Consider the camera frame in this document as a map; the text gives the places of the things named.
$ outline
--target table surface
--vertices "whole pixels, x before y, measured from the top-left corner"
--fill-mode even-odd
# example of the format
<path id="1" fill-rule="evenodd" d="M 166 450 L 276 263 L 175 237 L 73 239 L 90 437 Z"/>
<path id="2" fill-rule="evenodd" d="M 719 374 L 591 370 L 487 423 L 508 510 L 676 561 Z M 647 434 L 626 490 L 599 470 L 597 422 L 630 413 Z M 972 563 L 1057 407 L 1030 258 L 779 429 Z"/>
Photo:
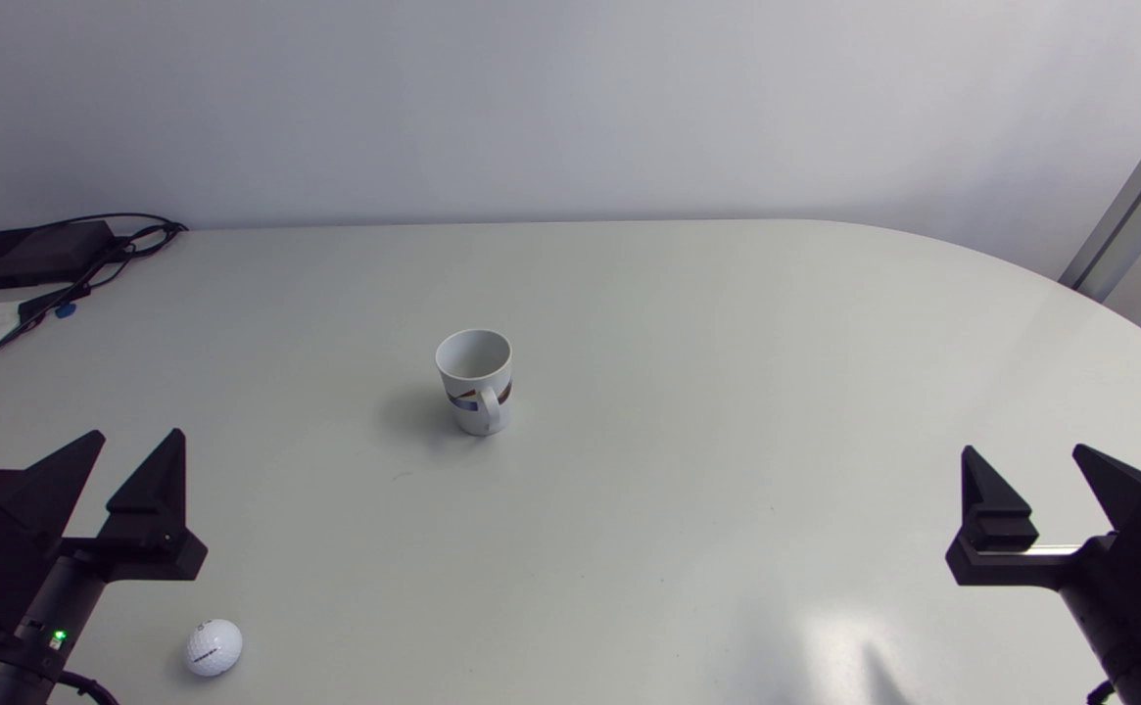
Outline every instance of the table surface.
<path id="1" fill-rule="evenodd" d="M 0 293 L 9 299 L 9 291 Z M 113 584 L 70 667 L 128 704 L 1079 702 L 1039 589 L 958 589 L 958 453 L 1041 540 L 1141 468 L 1141 331 L 1045 278 L 812 220 L 195 232 L 0 352 L 0 467 L 108 437 L 70 522 L 175 427 L 189 584 Z M 464 437 L 442 338 L 513 343 Z M 237 622 L 228 674 L 186 634 Z M 57 688 L 52 702 L 73 704 Z"/>

